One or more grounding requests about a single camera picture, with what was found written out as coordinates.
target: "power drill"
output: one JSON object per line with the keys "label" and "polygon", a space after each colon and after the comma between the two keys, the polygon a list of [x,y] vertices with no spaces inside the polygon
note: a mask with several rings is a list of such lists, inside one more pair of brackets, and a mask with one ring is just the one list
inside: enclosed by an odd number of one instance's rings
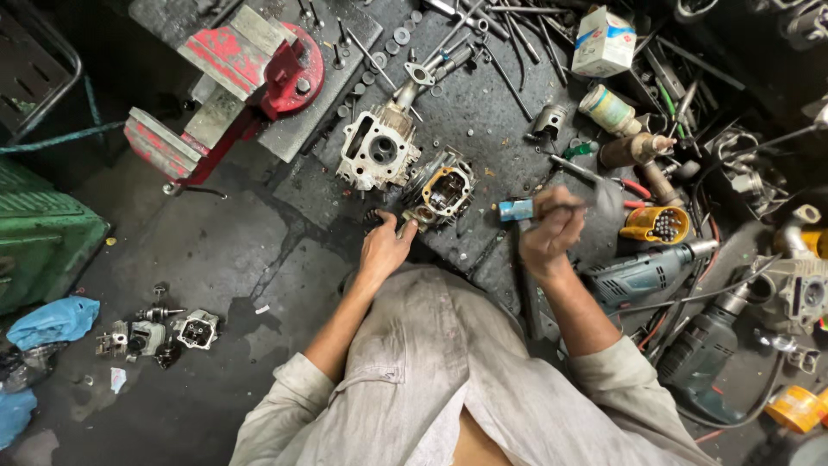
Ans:
{"label": "power drill", "polygon": [[736,352],[732,324],[748,303],[749,292],[750,284],[743,284],[720,294],[687,324],[657,366],[658,381],[677,403],[726,424],[738,422],[744,414],[725,405],[713,382]]}
{"label": "power drill", "polygon": [[581,278],[601,308],[612,313],[621,303],[631,303],[666,289],[684,264],[709,255],[718,247],[716,240],[653,247],[609,264],[589,267]]}

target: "cardboard box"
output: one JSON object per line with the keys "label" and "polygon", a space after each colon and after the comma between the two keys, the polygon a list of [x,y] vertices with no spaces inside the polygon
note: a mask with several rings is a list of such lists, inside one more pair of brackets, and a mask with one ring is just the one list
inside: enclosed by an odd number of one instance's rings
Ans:
{"label": "cardboard box", "polygon": [[629,70],[633,64],[635,30],[623,19],[601,7],[580,20],[572,71],[606,78]]}

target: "paper scrap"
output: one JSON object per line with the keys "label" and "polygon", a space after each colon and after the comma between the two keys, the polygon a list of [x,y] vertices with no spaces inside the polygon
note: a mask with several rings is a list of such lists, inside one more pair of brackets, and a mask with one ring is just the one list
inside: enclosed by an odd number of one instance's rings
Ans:
{"label": "paper scrap", "polygon": [[110,369],[112,370],[112,376],[110,377],[112,383],[109,387],[117,395],[123,384],[127,383],[127,372],[117,367],[110,367]]}

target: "green cabinet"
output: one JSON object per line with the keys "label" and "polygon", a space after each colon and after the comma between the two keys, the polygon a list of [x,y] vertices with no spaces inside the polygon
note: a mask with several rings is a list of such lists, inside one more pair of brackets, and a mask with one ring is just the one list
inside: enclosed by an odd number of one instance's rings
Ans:
{"label": "green cabinet", "polygon": [[0,314],[62,298],[108,230],[73,197],[0,158]]}

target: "blue power drill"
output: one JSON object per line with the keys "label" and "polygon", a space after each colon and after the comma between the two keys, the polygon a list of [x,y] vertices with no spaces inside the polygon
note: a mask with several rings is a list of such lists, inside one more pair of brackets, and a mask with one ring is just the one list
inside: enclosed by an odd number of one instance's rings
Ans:
{"label": "blue power drill", "polygon": [[606,313],[666,289],[685,264],[712,253],[716,240],[695,240],[653,247],[608,264],[593,265],[581,274],[586,288]]}

